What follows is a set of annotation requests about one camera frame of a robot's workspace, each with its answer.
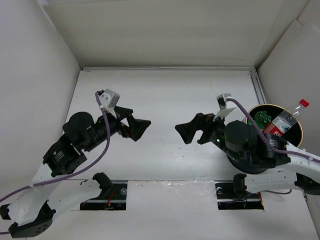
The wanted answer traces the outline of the clear bottle red label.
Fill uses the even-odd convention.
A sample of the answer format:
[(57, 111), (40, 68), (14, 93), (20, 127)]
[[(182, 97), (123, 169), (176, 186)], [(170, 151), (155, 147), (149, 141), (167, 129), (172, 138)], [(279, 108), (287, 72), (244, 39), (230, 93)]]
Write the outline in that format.
[(301, 117), (302, 112), (310, 105), (310, 103), (301, 99), (297, 104), (283, 110), (277, 115), (264, 129), (263, 133), (273, 134), (278, 137), (283, 136), (290, 130)]

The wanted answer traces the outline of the green plastic bottle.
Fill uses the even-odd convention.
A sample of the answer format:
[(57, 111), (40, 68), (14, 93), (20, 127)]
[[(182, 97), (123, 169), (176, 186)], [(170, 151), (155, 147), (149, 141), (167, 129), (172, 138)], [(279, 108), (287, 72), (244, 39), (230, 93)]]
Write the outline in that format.
[(272, 121), (272, 117), (265, 110), (258, 111), (253, 119), (260, 130), (264, 130)]

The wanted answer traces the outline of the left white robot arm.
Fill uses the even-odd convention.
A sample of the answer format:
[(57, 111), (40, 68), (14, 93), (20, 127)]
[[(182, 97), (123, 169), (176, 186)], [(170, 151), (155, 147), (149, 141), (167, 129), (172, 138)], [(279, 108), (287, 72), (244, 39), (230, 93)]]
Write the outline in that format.
[(94, 121), (91, 114), (81, 111), (63, 125), (63, 135), (43, 156), (31, 184), (15, 201), (0, 207), (1, 218), (13, 222), (8, 228), (13, 239), (36, 237), (73, 206), (113, 195), (113, 182), (105, 173), (98, 172), (67, 195), (50, 198), (60, 184), (59, 179), (74, 177), (75, 170), (87, 160), (85, 152), (108, 143), (116, 133), (136, 142), (151, 125), (149, 120), (135, 119), (132, 109), (117, 106), (115, 113), (113, 116), (105, 111)]

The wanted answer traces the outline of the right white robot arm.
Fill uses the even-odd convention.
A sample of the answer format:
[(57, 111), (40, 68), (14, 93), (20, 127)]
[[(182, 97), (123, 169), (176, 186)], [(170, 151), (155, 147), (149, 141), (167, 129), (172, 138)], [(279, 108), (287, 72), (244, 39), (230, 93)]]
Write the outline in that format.
[(185, 144), (190, 144), (196, 132), (202, 131), (198, 144), (213, 143), (237, 163), (248, 162), (253, 168), (274, 170), (269, 174), (254, 175), (244, 170), (236, 174), (231, 191), (237, 197), (285, 189), (320, 194), (320, 164), (316, 156), (282, 137), (262, 133), (239, 120), (225, 124), (224, 118), (203, 113), (174, 128)]

